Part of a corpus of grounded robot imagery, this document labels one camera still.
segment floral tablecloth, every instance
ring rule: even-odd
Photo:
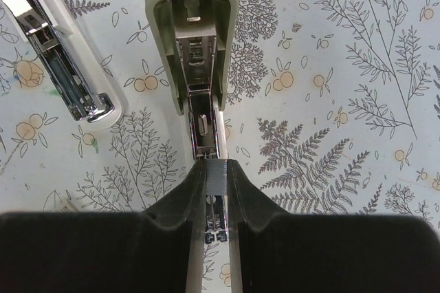
[[[239,0],[230,158],[293,213],[401,214],[439,230],[439,2]],[[144,0],[65,3],[129,108],[106,131],[74,122],[2,5],[0,209],[142,210],[186,174]],[[227,245],[206,246],[203,278],[227,291]]]

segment stapler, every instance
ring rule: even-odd
[[[229,244],[232,293],[438,292],[440,243],[426,223],[289,214],[228,159],[221,110],[237,8],[146,0],[190,170],[141,213],[0,216],[0,292],[200,293],[213,240]]]
[[[124,97],[107,78],[63,0],[1,0],[19,34],[45,66],[74,120],[106,129],[123,114]]]

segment patterned fabric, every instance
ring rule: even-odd
[[[74,122],[0,6],[1,210],[142,210],[186,174],[144,0],[64,1],[129,109],[106,131]],[[439,2],[239,0],[230,158],[290,212],[440,229]],[[228,291],[227,245],[206,246],[203,278]]]

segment green stain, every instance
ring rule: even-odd
[[[95,138],[95,140],[93,141],[93,143],[91,145],[95,149],[96,153],[99,153],[98,140],[96,138]]]
[[[51,91],[46,91],[46,94],[53,95],[53,96],[59,96],[60,95],[60,93],[56,89],[53,89]]]

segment table surface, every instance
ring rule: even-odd
[[[127,116],[106,131],[74,122],[2,5],[0,210],[142,210],[186,173],[144,0],[67,2]],[[402,214],[438,230],[439,2],[239,0],[230,158],[293,213]],[[203,286],[227,292],[227,246],[206,246],[203,266]]]

